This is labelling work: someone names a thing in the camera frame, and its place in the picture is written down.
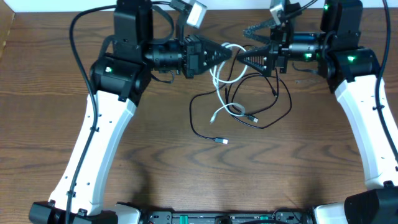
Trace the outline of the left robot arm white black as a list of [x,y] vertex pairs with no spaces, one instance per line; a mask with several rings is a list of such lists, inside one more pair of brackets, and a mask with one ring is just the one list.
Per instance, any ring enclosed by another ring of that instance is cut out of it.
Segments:
[[34,202],[32,223],[146,223],[126,203],[104,207],[109,170],[126,126],[154,72],[193,78],[229,59],[232,52],[199,35],[206,6],[198,1],[170,1],[177,20],[161,1],[118,1],[113,5],[114,33],[104,39],[89,72],[85,118],[67,168],[47,201]]

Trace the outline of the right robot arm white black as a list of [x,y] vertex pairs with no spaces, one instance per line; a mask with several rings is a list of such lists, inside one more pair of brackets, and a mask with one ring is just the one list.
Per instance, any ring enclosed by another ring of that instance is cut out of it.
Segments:
[[385,62],[359,45],[363,4],[360,0],[327,0],[319,33],[296,32],[294,20],[304,7],[272,1],[272,17],[244,30],[263,43],[239,61],[268,77],[285,73],[290,60],[317,62],[354,134],[366,191],[340,203],[316,206],[312,223],[397,222],[397,125],[390,111],[382,74]]

